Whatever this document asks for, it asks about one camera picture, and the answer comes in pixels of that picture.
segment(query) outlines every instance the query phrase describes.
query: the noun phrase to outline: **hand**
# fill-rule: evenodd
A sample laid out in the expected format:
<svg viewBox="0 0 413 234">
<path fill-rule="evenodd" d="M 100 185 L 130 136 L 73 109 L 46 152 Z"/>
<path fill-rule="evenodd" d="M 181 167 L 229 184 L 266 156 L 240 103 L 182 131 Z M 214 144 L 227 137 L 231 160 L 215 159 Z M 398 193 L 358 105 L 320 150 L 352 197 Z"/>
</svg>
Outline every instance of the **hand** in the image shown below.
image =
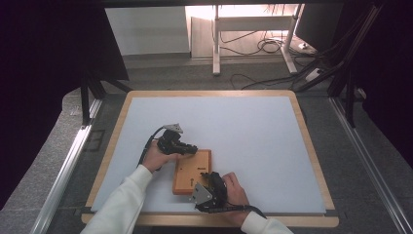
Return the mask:
<svg viewBox="0 0 413 234">
<path fill-rule="evenodd" d="M 228 193 L 228 203 L 232 205 L 249 205 L 244 189 L 238 182 L 234 173 L 229 173 L 222 177 Z M 249 212 L 228 212 L 224 216 L 232 223 L 242 226 Z"/>
<path fill-rule="evenodd" d="M 181 154 L 174 153 L 170 155 L 164 154 L 157 145 L 158 141 L 153 140 L 151 142 L 151 146 L 146 153 L 145 159 L 143 160 L 142 165 L 149 170 L 152 174 L 159 168 L 163 166 L 163 164 L 167 163 L 169 160 L 178 160 L 184 157 Z"/>
</svg>

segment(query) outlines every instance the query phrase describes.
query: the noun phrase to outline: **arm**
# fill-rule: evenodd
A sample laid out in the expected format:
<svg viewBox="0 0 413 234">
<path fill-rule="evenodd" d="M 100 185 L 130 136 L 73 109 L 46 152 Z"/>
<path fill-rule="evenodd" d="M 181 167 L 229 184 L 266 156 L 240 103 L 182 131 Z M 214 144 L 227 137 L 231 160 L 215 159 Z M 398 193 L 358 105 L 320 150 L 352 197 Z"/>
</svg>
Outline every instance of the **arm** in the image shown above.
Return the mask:
<svg viewBox="0 0 413 234">
<path fill-rule="evenodd" d="M 240 186 L 234 173 L 222 177 L 228 193 L 228 203 L 234 205 L 249 205 L 244 189 Z M 292 233 L 284 224 L 275 218 L 266 219 L 255 212 L 228 212 L 224 214 L 229 221 L 241 227 L 247 234 L 259 233 Z"/>
<path fill-rule="evenodd" d="M 116 188 L 103 207 L 89 221 L 82 233 L 132 233 L 134 224 L 142 209 L 146 186 L 152 174 L 169 160 L 176 160 L 182 155 L 163 154 L 152 141 L 142 165 Z"/>
</svg>

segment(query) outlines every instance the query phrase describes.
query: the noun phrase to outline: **white sleeve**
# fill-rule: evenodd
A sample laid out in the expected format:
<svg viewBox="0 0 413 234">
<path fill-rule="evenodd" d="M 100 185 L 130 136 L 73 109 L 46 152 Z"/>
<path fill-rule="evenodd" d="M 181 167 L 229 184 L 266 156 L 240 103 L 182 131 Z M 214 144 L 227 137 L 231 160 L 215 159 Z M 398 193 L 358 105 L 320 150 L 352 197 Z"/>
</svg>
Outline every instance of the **white sleeve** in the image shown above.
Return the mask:
<svg viewBox="0 0 413 234">
<path fill-rule="evenodd" d="M 132 233 L 152 174 L 142 165 L 116 188 L 81 233 Z"/>
<path fill-rule="evenodd" d="M 265 219 L 255 212 L 246 217 L 241 230 L 247 234 L 291 234 L 292 232 L 275 218 Z"/>
</svg>

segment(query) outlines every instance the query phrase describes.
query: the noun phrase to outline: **white wall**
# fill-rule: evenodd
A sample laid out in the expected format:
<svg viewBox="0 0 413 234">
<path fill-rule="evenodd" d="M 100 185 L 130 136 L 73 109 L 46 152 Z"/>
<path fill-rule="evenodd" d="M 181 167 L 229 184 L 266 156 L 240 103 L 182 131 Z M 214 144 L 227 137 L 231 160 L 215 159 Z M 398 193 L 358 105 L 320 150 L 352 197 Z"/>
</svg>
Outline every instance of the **white wall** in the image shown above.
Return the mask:
<svg viewBox="0 0 413 234">
<path fill-rule="evenodd" d="M 106 9 L 122 56 L 189 53 L 185 7 Z"/>
</svg>

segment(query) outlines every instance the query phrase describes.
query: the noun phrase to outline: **table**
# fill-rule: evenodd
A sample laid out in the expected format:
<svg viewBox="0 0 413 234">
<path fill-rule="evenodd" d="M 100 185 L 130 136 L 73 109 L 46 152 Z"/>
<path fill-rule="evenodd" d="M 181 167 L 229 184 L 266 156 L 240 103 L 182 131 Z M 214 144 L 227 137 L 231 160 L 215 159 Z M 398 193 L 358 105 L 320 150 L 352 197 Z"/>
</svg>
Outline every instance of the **table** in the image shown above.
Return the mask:
<svg viewBox="0 0 413 234">
<path fill-rule="evenodd" d="M 306 226 L 306 227 L 334 227 L 338 225 L 339 219 L 335 212 L 335 207 L 332 202 L 328 187 L 325 183 L 325 179 L 322 174 L 322 170 L 319 165 L 319 160 L 316 155 L 316 151 L 310 139 L 306 124 L 304 122 L 303 115 L 296 96 L 291 91 L 139 91 L 130 92 L 124 103 L 115 130 L 109 141 L 106 153 L 102 160 L 99 172 L 96 176 L 94 186 L 89 196 L 86 207 L 91 207 L 94 203 L 97 191 L 103 182 L 106 175 L 109 163 L 114 154 L 117 140 L 120 136 L 122 126 L 125 123 L 125 119 L 128 113 L 129 106 L 133 97 L 289 97 L 291 105 L 293 107 L 294 114 L 297 119 L 297 123 L 304 139 L 305 147 L 308 151 L 311 166 L 317 178 L 320 193 L 324 206 L 326 208 L 326 214 L 319 215 L 277 215 L 275 218 L 282 221 L 287 226 Z M 92 218 L 93 214 L 82 214 L 82 220 L 88 222 Z M 141 214 L 137 220 L 137 225 L 166 225 L 166 226 L 209 226 L 209 227 L 229 227 L 232 226 L 221 214 Z"/>
</svg>

